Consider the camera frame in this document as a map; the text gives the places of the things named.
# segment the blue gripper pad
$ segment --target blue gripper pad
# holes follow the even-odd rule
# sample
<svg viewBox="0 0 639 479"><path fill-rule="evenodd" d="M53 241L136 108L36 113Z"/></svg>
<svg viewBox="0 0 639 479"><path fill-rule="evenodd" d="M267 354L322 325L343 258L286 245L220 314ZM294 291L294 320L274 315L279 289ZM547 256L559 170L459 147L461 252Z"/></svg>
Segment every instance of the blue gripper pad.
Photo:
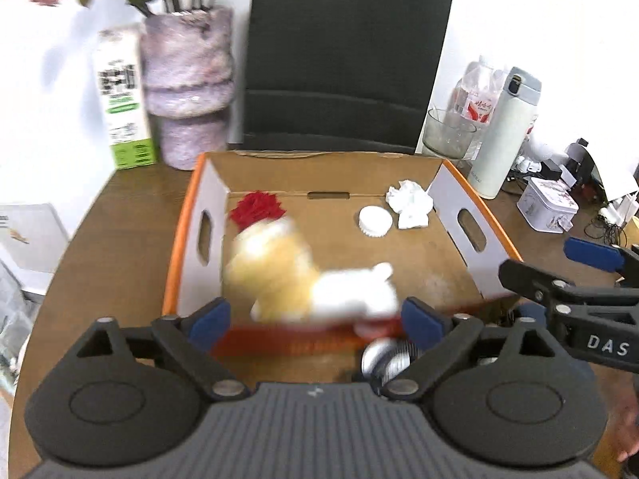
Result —
<svg viewBox="0 0 639 479"><path fill-rule="evenodd" d="M435 346L448 332L446 317L434 310L427 313L410 299L402 304L401 324L409 340L422 350Z"/></svg>
<svg viewBox="0 0 639 479"><path fill-rule="evenodd" d="M189 342L208 353L231 327L231 305L222 301L209 313L198 319L189 331Z"/></svg>
<svg viewBox="0 0 639 479"><path fill-rule="evenodd" d="M613 273L624 266L624 257L618 249L584 239L568 238L564 243L564 254L571 261L592 266L604 272Z"/></svg>

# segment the white thermos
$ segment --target white thermos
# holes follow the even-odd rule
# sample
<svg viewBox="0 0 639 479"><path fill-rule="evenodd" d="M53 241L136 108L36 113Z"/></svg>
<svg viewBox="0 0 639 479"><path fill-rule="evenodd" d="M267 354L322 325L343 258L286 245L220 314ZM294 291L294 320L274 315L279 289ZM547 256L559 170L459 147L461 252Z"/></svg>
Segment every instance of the white thermos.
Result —
<svg viewBox="0 0 639 479"><path fill-rule="evenodd" d="M492 200L508 176L537 110L541 82L517 67L510 70L468 183L482 198Z"/></svg>

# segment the flower vase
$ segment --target flower vase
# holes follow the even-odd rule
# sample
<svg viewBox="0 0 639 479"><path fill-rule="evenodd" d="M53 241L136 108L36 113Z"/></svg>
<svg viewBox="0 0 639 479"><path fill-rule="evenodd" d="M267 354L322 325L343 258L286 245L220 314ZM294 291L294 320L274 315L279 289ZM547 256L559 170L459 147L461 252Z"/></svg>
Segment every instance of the flower vase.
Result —
<svg viewBox="0 0 639 479"><path fill-rule="evenodd" d="M232 10L214 7L146 18L141 41L146 107L157 117L165 163L191 170L226 149L234 95Z"/></svg>

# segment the black cable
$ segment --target black cable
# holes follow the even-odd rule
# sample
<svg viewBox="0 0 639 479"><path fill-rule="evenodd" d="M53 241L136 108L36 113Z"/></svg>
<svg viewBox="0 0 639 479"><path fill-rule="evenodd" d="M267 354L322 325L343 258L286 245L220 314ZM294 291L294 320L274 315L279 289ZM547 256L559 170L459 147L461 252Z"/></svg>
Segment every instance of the black cable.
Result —
<svg viewBox="0 0 639 479"><path fill-rule="evenodd" d="M602 240L603 243L609 245L616 244L625 247L628 243L628 238L623 228L619 227L619 225L609 225L606 223L606 220L599 215L596 215L590 220L588 225L583 228L583 233L591 240Z"/></svg>
<svg viewBox="0 0 639 479"><path fill-rule="evenodd" d="M501 189L504 193L510 196L522 196L523 193L516 193L514 191L507 191L506 189Z"/></svg>

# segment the crumpled tissue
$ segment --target crumpled tissue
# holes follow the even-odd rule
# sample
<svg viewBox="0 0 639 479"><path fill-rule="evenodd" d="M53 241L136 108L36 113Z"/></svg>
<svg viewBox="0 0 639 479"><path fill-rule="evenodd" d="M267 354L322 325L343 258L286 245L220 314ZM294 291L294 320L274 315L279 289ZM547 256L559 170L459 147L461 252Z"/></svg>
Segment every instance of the crumpled tissue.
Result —
<svg viewBox="0 0 639 479"><path fill-rule="evenodd" d="M403 180L399 189L389 187L386 203L399 214L399 228L428 227L428 213L433 210L433 199L420 184Z"/></svg>

